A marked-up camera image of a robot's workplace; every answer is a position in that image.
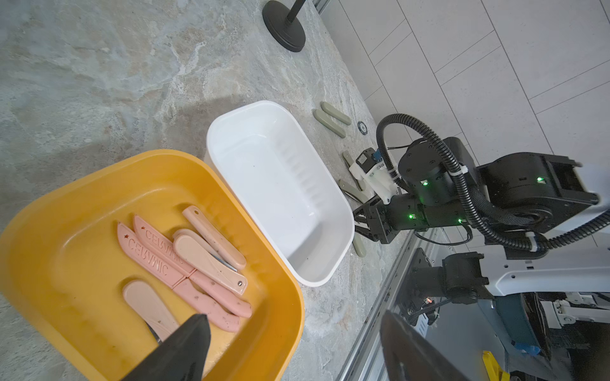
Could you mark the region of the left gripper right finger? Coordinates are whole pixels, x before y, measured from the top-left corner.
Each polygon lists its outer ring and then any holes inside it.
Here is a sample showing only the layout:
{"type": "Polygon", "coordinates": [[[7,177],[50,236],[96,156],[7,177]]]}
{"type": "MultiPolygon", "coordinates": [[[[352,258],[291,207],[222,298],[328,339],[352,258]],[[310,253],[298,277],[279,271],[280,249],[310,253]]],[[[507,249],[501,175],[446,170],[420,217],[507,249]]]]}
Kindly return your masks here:
{"type": "Polygon", "coordinates": [[[400,315],[386,311],[380,335],[390,380],[468,380],[400,315]]]}

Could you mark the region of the white plastic storage box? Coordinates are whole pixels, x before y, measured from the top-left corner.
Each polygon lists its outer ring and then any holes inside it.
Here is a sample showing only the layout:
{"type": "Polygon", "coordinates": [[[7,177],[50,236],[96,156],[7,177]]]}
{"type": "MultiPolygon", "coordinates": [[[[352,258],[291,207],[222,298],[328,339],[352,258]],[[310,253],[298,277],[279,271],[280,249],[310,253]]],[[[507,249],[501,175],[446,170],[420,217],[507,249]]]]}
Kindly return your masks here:
{"type": "Polygon", "coordinates": [[[352,245],[354,219],[293,115],[259,101],[217,117],[206,159],[295,278],[326,284],[352,245]]]}

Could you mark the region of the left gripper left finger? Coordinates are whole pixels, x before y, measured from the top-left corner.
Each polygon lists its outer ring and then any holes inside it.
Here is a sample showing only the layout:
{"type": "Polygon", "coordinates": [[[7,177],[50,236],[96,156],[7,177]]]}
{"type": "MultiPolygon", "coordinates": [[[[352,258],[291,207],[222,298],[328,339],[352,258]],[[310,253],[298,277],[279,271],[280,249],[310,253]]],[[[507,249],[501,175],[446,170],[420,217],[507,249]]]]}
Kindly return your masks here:
{"type": "Polygon", "coordinates": [[[123,380],[200,381],[210,344],[211,329],[206,314],[194,314],[123,380]]]}

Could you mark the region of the pink fruit knife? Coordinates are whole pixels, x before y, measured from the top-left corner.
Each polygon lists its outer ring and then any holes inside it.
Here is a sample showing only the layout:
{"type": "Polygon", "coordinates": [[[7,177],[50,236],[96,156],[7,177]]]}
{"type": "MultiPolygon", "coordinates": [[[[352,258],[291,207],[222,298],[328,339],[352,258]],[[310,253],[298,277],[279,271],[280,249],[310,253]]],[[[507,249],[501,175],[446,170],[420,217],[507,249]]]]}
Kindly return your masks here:
{"type": "Polygon", "coordinates": [[[146,323],[158,344],[167,340],[180,324],[157,292],[143,280],[133,280],[122,289],[130,308],[146,323]]]}

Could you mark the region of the yellow plastic storage box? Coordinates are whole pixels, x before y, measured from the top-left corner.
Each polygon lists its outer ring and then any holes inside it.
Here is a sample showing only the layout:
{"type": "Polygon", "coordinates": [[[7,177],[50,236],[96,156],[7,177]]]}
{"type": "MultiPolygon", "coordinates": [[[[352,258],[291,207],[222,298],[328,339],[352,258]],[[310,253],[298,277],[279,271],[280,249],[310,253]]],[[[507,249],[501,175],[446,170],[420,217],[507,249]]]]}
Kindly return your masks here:
{"type": "Polygon", "coordinates": [[[146,281],[179,322],[194,311],[122,251],[118,225],[140,216],[170,235],[191,205],[246,258],[253,308],[237,333],[211,330],[206,379],[280,379],[303,333],[300,287],[222,180],[184,152],[145,152],[29,204],[1,236],[1,292],[88,379],[122,379],[157,345],[122,297],[127,282],[146,281]]]}

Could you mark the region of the long pink ceramic knife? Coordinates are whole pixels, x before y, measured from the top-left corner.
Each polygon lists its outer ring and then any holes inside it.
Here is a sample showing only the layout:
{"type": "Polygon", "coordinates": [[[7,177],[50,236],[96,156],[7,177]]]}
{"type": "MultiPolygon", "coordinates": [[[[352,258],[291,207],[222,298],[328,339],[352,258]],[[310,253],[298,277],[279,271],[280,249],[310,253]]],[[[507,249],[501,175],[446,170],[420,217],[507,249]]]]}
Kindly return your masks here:
{"type": "Polygon", "coordinates": [[[227,332],[238,332],[240,318],[226,312],[215,299],[197,291],[190,275],[174,267],[162,256],[154,254],[143,245],[135,232],[121,222],[118,224],[117,232],[119,244],[128,257],[172,289],[198,313],[206,314],[212,324],[227,332]]]}

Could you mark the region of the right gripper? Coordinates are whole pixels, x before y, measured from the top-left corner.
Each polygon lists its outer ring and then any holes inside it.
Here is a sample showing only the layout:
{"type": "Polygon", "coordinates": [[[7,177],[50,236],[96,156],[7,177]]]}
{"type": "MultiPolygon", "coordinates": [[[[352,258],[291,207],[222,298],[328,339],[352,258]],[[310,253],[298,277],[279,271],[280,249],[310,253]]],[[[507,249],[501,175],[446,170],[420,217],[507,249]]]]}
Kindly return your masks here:
{"type": "Polygon", "coordinates": [[[411,195],[398,195],[385,205],[378,196],[353,211],[355,232],[372,242],[390,244],[398,233],[416,233],[433,228],[461,226],[467,230],[467,218],[462,205],[454,200],[442,206],[426,206],[411,195]]]}

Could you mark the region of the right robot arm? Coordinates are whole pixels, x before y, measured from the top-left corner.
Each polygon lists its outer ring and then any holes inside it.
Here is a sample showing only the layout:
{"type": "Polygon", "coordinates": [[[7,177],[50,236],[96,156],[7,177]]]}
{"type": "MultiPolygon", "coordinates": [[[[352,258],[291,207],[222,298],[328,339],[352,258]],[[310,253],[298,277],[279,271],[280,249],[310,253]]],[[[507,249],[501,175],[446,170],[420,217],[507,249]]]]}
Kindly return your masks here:
{"type": "Polygon", "coordinates": [[[455,137],[441,138],[421,120],[391,114],[349,171],[373,189],[354,211],[355,230],[388,244],[398,233],[462,227],[480,233],[490,254],[458,253],[408,278],[416,298],[470,304],[536,292],[608,292],[609,254],[567,247],[609,226],[609,213],[556,237],[547,233],[600,204],[568,157],[518,152],[477,166],[455,137]]]}

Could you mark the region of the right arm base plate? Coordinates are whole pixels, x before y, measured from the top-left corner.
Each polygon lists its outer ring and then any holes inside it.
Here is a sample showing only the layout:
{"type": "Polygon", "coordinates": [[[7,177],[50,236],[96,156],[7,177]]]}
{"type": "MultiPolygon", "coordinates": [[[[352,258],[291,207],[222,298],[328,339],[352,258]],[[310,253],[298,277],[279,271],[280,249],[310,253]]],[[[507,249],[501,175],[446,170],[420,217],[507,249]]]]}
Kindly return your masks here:
{"type": "Polygon", "coordinates": [[[433,266],[423,249],[416,249],[413,261],[400,287],[397,303],[400,314],[414,325],[420,316],[429,315],[448,303],[470,305],[493,299],[487,289],[478,252],[452,254],[433,266]]]}

